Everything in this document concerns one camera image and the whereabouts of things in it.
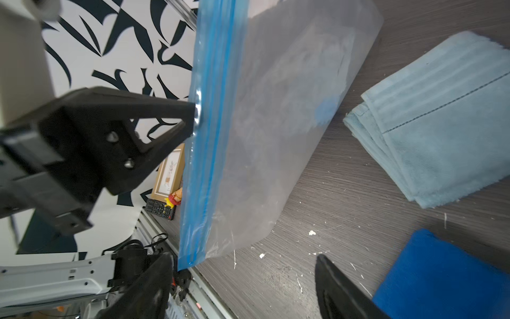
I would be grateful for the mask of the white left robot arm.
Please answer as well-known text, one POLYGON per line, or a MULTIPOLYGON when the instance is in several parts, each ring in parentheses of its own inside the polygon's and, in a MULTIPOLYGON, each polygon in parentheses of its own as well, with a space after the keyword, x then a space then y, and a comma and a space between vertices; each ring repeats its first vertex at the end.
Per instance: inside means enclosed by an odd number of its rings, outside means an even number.
MULTIPOLYGON (((92 227, 103 190, 138 187, 194 129, 193 103, 94 87, 53 99, 1 129, 1 216, 34 209, 59 235, 92 227)), ((1 316, 120 297, 98 318, 163 318, 175 255, 137 241, 88 261, 1 268, 1 316)))

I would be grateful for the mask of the light teal towel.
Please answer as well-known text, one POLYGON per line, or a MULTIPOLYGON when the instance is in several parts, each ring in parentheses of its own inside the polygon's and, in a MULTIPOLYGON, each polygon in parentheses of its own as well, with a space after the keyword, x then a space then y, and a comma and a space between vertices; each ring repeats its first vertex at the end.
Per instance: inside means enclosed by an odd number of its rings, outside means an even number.
POLYGON ((362 99, 345 126, 422 208, 509 175, 509 49, 499 43, 453 35, 362 99))

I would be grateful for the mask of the clear vacuum bag blue zip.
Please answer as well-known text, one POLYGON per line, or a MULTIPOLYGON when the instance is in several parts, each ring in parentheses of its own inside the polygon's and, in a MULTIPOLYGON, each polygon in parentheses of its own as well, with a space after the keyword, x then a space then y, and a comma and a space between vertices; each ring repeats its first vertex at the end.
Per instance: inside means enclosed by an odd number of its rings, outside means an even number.
POLYGON ((268 236, 383 24, 372 1, 201 1, 179 269, 268 236))

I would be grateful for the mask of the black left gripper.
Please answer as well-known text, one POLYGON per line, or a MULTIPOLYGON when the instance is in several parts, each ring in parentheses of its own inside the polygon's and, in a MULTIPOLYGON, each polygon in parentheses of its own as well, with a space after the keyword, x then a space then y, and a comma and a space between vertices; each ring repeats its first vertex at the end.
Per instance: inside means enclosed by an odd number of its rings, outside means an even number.
POLYGON ((72 91, 37 124, 1 129, 1 216, 35 209, 63 235, 92 228, 100 182, 112 195, 134 190, 193 132, 195 105, 106 87, 72 91), (136 121, 179 122, 144 143, 136 121))

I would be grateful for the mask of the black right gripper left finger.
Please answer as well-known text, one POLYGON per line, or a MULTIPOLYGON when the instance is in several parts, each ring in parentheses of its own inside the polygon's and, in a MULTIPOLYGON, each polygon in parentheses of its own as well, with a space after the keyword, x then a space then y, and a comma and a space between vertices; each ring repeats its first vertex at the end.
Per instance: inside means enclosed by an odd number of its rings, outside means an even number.
POLYGON ((171 253, 148 255, 146 252, 116 252, 114 277, 108 286, 121 296, 101 310, 97 318, 165 318, 174 258, 171 253))

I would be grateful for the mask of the blue towel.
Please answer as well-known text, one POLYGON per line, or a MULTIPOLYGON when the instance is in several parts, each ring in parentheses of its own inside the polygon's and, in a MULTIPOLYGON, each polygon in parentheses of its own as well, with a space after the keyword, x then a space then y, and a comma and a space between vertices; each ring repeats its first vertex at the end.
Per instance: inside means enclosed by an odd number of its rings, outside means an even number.
POLYGON ((508 318, 509 274, 421 229, 373 302, 390 318, 508 318))

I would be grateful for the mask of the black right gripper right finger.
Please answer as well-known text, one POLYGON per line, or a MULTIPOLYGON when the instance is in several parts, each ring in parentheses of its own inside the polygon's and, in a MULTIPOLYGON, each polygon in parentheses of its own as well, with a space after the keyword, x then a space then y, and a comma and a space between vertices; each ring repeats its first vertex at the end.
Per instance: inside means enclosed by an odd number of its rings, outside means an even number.
POLYGON ((316 259, 315 283, 320 315, 324 319, 388 317, 324 254, 316 259))

